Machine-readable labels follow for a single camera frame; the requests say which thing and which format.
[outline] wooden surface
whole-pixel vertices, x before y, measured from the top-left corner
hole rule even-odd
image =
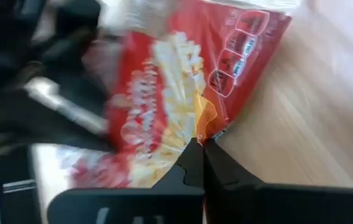
[[[266,182],[353,187],[353,1],[316,3],[218,143]]]

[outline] wooden table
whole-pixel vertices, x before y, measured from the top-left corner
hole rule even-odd
[[[218,143],[266,182],[353,187],[353,1],[296,12]]]

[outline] plastic packaging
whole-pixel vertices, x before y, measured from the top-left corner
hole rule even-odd
[[[100,156],[99,166],[74,164],[77,187],[152,187],[192,138],[203,143],[230,125],[297,6],[253,2],[128,1],[129,31],[106,113],[118,152]]]

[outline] popcorn bag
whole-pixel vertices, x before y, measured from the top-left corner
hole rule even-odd
[[[288,4],[256,2],[128,1],[106,112],[117,153],[79,158],[75,187],[152,187],[192,138],[202,144],[230,125],[291,21]]]

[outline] red snack bag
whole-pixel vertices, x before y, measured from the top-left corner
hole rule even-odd
[[[133,31],[123,42],[106,114],[118,154],[104,160],[119,163],[125,179],[101,172],[108,187],[152,187],[192,138],[203,143],[225,129],[291,20],[276,11],[175,2],[147,0],[132,7]]]

